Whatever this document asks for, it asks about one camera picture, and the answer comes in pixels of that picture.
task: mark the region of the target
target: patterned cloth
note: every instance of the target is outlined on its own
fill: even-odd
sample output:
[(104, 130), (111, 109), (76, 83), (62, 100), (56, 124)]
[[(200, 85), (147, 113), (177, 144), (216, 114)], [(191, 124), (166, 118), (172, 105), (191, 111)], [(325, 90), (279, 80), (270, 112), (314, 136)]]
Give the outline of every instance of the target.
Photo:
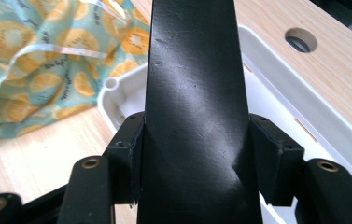
[(0, 0), (0, 138), (94, 106), (147, 61), (148, 29), (130, 0)]

